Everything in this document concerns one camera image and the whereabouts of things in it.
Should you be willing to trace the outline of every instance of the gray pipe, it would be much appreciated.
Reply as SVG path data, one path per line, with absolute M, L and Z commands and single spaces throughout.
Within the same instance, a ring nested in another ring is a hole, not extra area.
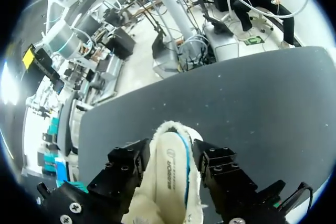
M 179 27 L 185 40 L 192 37 L 194 34 L 192 32 L 193 25 L 189 21 L 187 15 L 183 12 L 182 6 L 179 5 L 175 0 L 161 0 L 163 4 L 167 7 L 169 13 L 172 15 L 177 26 Z

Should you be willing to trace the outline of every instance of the shoe insole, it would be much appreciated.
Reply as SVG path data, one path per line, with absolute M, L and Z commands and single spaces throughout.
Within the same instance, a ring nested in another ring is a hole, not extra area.
M 166 224 L 182 224 L 188 196 L 189 139 L 166 132 L 156 146 L 156 198 Z

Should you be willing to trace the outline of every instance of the office chair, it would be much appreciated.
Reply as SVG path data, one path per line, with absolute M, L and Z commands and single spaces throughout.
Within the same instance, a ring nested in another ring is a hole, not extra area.
M 269 12 L 269 10 L 262 7 L 256 8 L 264 13 Z M 267 22 L 267 19 L 261 13 L 258 13 L 258 16 L 250 16 L 250 20 L 254 21 L 254 24 L 259 28 L 262 33 L 266 32 L 265 27 L 268 27 L 271 31 L 274 30 L 273 23 L 270 24 L 269 22 Z

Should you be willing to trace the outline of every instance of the white shoe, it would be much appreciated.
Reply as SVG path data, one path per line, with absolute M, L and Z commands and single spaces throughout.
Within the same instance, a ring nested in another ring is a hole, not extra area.
M 295 46 L 288 44 L 284 40 L 280 43 L 280 46 L 279 46 L 280 49 L 287 49 L 287 48 L 294 48 L 294 47 Z
M 201 176 L 192 153 L 195 138 L 200 138 L 195 130 L 173 121 L 157 129 L 141 186 L 122 223 L 203 224 Z
M 244 41 L 244 40 L 251 39 L 251 38 L 254 38 L 254 37 L 256 37 L 256 29 L 254 27 L 252 27 L 248 31 L 245 31 L 245 32 L 237 35 L 237 39 L 240 40 L 240 41 Z

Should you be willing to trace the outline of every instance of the dark gray tabletop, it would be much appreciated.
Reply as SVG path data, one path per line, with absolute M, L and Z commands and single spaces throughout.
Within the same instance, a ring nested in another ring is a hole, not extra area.
M 316 190 L 336 157 L 336 69 L 319 47 L 270 51 L 178 74 L 98 106 L 81 121 L 81 181 L 97 175 L 114 147 L 150 138 L 167 120 L 237 152 L 259 189 L 282 179 L 283 198 L 302 181 Z M 210 205 L 205 223 L 219 221 L 207 189 L 201 197 Z

